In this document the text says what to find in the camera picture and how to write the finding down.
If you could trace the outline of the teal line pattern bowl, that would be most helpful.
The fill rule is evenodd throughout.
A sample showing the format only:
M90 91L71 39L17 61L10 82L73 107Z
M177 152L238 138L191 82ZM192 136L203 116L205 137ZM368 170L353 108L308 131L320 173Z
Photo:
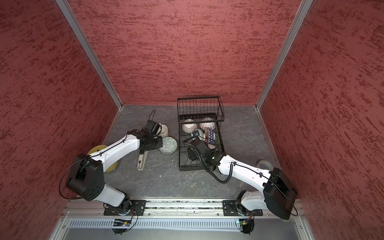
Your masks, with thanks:
M199 138L201 141L206 141L206 135L201 129L197 129L191 133L193 137Z

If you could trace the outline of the orange pattern bowl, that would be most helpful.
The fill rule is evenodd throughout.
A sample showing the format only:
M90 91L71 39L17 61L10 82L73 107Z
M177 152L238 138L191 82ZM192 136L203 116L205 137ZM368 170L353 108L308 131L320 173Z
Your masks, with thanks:
M207 144L213 144L216 142L216 134L214 130L209 128L205 129L205 142Z

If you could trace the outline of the pink striped bowl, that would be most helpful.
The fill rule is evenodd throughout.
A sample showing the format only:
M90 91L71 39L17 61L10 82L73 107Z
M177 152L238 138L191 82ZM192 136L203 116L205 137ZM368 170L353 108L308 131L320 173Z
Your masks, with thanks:
M198 125L196 123L194 123L194 120L192 120L192 119L187 119L182 124L182 130L185 133L191 134L194 131L196 131L197 129L198 129Z

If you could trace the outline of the blue triangle pattern bowl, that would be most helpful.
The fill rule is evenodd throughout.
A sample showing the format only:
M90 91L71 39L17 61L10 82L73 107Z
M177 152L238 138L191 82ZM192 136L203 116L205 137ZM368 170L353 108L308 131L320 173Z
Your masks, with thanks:
M200 122L199 126L200 129L205 131L205 130L214 130L216 128L215 122L213 122L213 118L211 117L205 117L202 119Z

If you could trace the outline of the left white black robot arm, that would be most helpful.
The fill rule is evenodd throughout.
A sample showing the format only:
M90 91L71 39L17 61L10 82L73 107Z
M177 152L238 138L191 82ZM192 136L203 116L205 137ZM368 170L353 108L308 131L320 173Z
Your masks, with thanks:
M133 210L128 194L105 183L104 173L121 158L138 149L157 150L163 146L163 138L139 130L132 130L119 141L90 155L79 154L68 167L65 186L86 201L98 201L114 209L121 216Z

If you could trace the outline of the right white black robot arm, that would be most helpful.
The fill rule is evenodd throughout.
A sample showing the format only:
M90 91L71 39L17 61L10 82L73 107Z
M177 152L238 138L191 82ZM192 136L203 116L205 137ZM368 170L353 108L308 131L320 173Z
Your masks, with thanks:
M283 220L298 217L295 207L298 197L293 182L279 168L264 170L235 160L217 149L211 149L198 137L183 141L189 158L197 159L203 169L220 184L227 184L235 178L256 189L256 192L243 191L238 195L238 209L248 212L267 209Z

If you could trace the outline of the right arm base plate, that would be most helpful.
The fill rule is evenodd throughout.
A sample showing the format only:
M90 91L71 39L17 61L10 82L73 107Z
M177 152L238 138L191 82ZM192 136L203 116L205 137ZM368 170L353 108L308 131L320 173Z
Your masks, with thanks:
M223 202L224 216L239 216L239 217L260 217L263 216L262 210L250 211L246 209L239 201L224 200Z

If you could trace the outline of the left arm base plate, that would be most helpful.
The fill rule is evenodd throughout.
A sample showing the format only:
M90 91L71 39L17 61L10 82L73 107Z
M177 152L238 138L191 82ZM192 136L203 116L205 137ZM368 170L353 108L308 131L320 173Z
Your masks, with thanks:
M146 208L146 200L130 200L123 202L118 207L104 204L104 216L142 216Z

